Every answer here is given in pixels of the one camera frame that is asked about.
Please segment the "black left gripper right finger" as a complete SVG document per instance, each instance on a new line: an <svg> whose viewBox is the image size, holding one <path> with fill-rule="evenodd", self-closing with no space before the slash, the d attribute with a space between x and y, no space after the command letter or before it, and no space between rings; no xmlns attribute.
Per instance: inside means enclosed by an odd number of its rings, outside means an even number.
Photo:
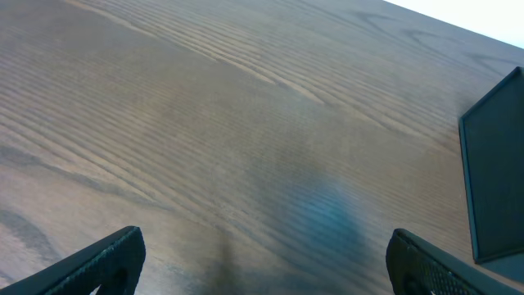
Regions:
<svg viewBox="0 0 524 295"><path fill-rule="evenodd" d="M406 229L395 229L386 268L396 295L523 295Z"/></svg>

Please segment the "dark green box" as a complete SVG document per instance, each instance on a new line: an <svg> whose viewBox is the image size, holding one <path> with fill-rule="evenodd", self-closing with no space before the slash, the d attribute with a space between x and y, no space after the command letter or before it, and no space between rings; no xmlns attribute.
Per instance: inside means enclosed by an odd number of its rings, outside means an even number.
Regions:
<svg viewBox="0 0 524 295"><path fill-rule="evenodd" d="M477 264L523 252L523 68L458 121L472 252Z"/></svg>

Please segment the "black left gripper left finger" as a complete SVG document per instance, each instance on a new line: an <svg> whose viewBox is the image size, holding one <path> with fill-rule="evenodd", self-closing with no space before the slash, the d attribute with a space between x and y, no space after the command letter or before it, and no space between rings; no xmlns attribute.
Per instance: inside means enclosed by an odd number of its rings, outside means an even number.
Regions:
<svg viewBox="0 0 524 295"><path fill-rule="evenodd" d="M1 295L133 295L146 258L142 231L127 226L21 281Z"/></svg>

